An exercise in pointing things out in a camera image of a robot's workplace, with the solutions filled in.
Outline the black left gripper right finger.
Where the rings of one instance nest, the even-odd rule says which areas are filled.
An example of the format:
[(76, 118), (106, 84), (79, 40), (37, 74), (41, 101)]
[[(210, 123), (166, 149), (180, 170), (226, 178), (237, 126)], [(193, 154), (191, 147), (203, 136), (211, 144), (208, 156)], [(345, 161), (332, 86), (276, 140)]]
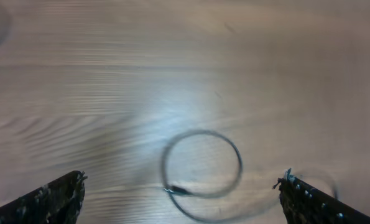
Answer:
[(274, 189), (288, 224), (370, 224), (370, 217), (304, 182), (291, 170), (277, 179)]

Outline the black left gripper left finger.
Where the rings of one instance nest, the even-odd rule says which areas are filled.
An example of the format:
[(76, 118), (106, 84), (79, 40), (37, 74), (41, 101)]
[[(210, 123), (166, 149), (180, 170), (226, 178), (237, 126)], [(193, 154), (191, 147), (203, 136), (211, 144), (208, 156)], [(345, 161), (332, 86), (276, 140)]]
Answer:
[(75, 224), (85, 197), (84, 172), (74, 170), (0, 207), (0, 224)]

